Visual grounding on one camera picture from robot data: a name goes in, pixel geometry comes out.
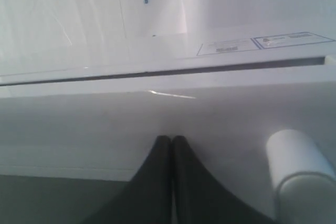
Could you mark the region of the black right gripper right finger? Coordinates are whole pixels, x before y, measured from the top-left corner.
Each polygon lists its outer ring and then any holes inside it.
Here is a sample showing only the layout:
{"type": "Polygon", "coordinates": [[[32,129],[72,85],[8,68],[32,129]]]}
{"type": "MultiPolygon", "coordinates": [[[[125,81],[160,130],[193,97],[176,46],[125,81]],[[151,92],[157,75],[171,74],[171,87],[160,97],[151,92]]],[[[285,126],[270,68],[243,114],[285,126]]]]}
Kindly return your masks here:
{"type": "Polygon", "coordinates": [[[172,140],[178,223],[275,223],[222,186],[184,136],[172,140]]]}

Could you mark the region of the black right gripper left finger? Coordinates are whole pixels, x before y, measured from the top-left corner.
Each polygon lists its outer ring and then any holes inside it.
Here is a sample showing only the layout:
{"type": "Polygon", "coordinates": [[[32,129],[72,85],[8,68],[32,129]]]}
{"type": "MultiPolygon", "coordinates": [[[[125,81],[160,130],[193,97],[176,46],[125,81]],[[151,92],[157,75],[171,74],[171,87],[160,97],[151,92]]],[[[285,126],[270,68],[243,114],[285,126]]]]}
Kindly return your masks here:
{"type": "Polygon", "coordinates": [[[171,223],[171,139],[158,136],[135,176],[82,223],[171,223]]]}

